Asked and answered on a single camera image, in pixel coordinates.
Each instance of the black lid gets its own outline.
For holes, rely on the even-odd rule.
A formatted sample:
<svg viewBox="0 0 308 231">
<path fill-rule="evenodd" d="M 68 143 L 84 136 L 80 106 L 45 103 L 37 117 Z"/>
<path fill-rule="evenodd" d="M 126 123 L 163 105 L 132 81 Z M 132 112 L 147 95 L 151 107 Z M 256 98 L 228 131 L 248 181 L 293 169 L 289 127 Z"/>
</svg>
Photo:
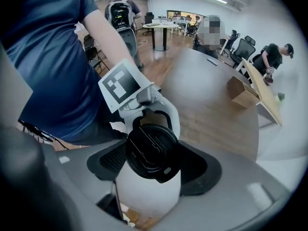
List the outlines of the black lid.
<svg viewBox="0 0 308 231">
<path fill-rule="evenodd" d="M 139 176 L 164 183 L 180 170 L 178 139 L 161 125 L 135 128 L 126 142 L 128 165 Z"/>
</svg>

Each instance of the round table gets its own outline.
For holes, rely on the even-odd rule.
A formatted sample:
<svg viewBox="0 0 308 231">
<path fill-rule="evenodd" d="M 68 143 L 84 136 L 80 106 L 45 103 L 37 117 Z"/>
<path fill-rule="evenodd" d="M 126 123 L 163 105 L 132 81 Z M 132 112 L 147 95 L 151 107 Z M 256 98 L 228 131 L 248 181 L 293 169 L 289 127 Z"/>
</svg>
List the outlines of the round table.
<svg viewBox="0 0 308 231">
<path fill-rule="evenodd" d="M 169 24 L 169 25 L 164 25 L 164 24 L 159 24 L 156 26 L 148 26 L 148 25 L 143 25 L 143 28 L 150 28 L 152 29 L 152 44 L 153 44 L 153 50 L 155 51 L 167 51 L 169 50 L 169 47 L 167 46 L 167 29 L 168 28 L 177 28 L 179 25 L 177 24 Z M 163 28 L 163 45 L 157 45 L 155 46 L 155 28 Z"/>
<path fill-rule="evenodd" d="M 184 49 L 179 56 L 164 79 L 162 94 L 178 109 L 180 138 L 255 161 L 259 137 L 257 108 L 244 109 L 232 102 L 227 90 L 232 76 L 247 84 L 248 80 L 201 52 Z"/>
</svg>

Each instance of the black t-shirt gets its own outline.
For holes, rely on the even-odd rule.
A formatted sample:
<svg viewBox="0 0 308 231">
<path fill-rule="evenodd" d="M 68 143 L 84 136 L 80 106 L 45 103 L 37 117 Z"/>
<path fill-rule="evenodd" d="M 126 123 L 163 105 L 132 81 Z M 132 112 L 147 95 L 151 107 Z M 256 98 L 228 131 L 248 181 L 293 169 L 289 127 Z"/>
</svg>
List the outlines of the black t-shirt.
<svg viewBox="0 0 308 231">
<path fill-rule="evenodd" d="M 265 51 L 268 53 L 267 59 L 269 65 L 277 69 L 282 64 L 282 56 L 279 53 L 278 46 L 276 44 L 270 44 Z M 263 62 L 262 55 L 260 55 L 254 62 L 254 67 L 259 71 L 266 71 L 266 66 Z"/>
</svg>

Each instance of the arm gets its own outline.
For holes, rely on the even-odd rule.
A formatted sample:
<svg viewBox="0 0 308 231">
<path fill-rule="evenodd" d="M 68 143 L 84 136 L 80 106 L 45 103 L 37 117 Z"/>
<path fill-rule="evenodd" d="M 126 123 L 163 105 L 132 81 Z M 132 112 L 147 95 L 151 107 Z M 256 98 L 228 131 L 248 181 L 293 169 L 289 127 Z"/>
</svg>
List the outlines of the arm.
<svg viewBox="0 0 308 231">
<path fill-rule="evenodd" d="M 137 14 L 134 16 L 134 19 L 138 19 L 138 18 L 140 18 L 141 16 L 142 16 L 142 13 L 139 12 L 139 13 L 137 13 Z"/>
<path fill-rule="evenodd" d="M 124 58 L 135 65 L 121 36 L 108 23 L 100 10 L 95 10 L 88 14 L 82 24 L 113 65 L 116 65 Z"/>
<path fill-rule="evenodd" d="M 128 3 L 131 5 L 131 10 L 135 14 L 134 19 L 138 19 L 142 16 L 140 9 L 134 1 L 128 0 Z"/>
<path fill-rule="evenodd" d="M 268 53 L 267 53 L 266 51 L 264 51 L 264 52 L 262 53 L 263 62 L 264 62 L 264 64 L 265 64 L 266 68 L 270 68 L 270 65 L 269 65 L 267 56 L 268 56 Z"/>
</svg>

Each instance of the chair leg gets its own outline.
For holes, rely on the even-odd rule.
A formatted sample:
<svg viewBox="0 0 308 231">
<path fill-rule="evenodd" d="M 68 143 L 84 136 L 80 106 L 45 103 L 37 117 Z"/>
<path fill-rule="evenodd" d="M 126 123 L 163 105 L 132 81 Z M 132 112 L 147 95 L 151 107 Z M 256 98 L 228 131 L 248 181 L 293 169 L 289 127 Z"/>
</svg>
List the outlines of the chair leg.
<svg viewBox="0 0 308 231">
<path fill-rule="evenodd" d="M 105 65 L 105 67 L 106 67 L 108 70 L 110 70 L 109 67 L 107 67 L 107 65 L 104 63 L 104 61 L 98 56 L 98 54 L 97 54 L 97 58 L 101 60 L 101 62 Z"/>
</svg>

